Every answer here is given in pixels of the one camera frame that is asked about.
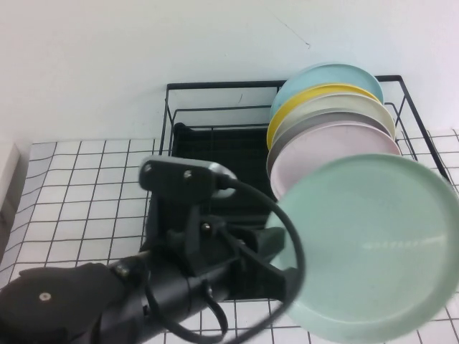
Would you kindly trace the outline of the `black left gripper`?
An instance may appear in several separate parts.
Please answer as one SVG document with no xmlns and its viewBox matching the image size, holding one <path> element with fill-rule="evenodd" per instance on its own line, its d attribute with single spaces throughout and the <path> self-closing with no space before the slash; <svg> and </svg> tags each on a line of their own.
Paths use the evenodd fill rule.
<svg viewBox="0 0 459 344">
<path fill-rule="evenodd" d="M 285 230 L 253 229 L 247 246 L 256 254 L 246 257 L 246 298 L 286 301 L 298 269 L 270 263 L 284 249 Z M 199 207 L 168 208 L 168 258 L 187 278 L 207 281 L 226 299 L 238 296 L 244 285 L 240 247 L 222 217 L 202 214 Z"/>
</svg>

